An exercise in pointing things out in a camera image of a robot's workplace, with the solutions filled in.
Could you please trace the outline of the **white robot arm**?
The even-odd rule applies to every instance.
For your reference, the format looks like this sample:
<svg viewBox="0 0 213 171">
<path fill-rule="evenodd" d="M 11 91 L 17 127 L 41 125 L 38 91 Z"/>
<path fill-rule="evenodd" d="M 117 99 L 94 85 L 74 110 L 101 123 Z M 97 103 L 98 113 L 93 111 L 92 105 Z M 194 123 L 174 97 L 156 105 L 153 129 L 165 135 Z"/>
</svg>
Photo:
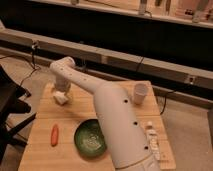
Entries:
<svg viewBox="0 0 213 171">
<path fill-rule="evenodd" d="M 55 87 L 67 91 L 74 83 L 93 95 L 94 109 L 115 171 L 161 171 L 133 110 L 127 91 L 74 69 L 71 57 L 50 64 L 56 76 Z"/>
</svg>

